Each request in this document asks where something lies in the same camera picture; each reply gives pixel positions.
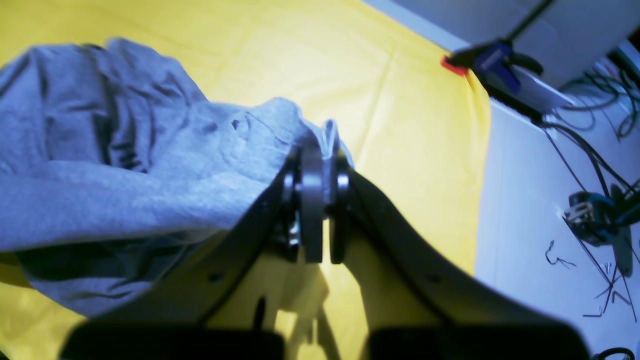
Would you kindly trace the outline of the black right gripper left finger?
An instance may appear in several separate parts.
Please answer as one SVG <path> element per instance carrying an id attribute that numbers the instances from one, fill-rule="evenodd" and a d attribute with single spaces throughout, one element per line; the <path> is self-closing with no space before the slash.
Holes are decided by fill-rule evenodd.
<path id="1" fill-rule="evenodd" d="M 323 156 L 305 145 L 235 227 L 211 240 L 138 299 L 79 325 L 62 360 L 284 360 L 285 339 L 267 330 L 268 281 L 259 260 L 323 260 Z M 250 271 L 257 271 L 250 284 Z"/>

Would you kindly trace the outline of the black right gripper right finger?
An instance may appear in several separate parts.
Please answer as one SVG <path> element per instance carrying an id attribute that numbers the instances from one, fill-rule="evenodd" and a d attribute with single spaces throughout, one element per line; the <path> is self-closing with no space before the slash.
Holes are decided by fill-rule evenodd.
<path id="1" fill-rule="evenodd" d="M 587 360 L 569 325 L 462 271 L 414 230 L 343 151 L 331 158 L 330 259 L 354 276 L 366 360 Z"/>

